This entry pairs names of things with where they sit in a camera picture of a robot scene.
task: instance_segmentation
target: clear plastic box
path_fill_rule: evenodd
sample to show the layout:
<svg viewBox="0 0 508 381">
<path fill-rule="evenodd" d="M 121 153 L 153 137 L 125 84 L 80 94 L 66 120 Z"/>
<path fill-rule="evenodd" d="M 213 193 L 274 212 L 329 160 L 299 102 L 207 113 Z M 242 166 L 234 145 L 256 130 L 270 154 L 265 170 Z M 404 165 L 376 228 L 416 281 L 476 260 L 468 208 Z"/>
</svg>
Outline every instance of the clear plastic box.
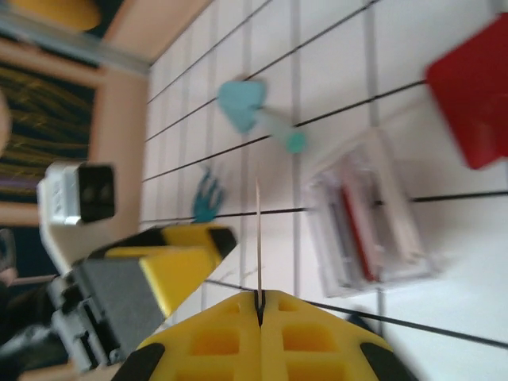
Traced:
<svg viewBox="0 0 508 381">
<path fill-rule="evenodd" d="M 325 296 L 401 285 L 438 273 L 422 243 L 412 203 L 373 129 L 337 149 L 305 181 Z"/>
</svg>

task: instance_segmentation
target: yellow object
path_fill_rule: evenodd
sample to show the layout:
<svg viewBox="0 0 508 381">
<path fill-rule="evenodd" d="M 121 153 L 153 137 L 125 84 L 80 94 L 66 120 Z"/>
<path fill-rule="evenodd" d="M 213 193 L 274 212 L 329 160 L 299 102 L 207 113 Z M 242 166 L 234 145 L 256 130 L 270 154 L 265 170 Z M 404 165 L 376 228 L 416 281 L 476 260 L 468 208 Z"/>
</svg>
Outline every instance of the yellow object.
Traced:
<svg viewBox="0 0 508 381">
<path fill-rule="evenodd" d="M 281 291 L 265 292 L 260 327 L 254 295 L 234 295 L 149 337 L 114 380 L 151 364 L 142 381 L 374 381 L 360 345 L 393 355 L 381 337 Z M 141 359 L 157 347 L 164 353 Z"/>
<path fill-rule="evenodd" d="M 149 244 L 137 246 L 148 238 Z M 165 318 L 189 297 L 237 245 L 231 229 L 215 224 L 173 225 L 130 237 L 125 247 L 107 249 L 107 259 L 140 258 L 140 267 Z"/>
<path fill-rule="evenodd" d="M 221 258 L 206 248 L 167 247 L 164 251 L 140 259 L 140 266 L 159 308 L 169 318 L 215 270 Z"/>
<path fill-rule="evenodd" d="M 101 23 L 93 0 L 8 0 L 18 9 L 75 31 L 92 29 Z"/>
</svg>

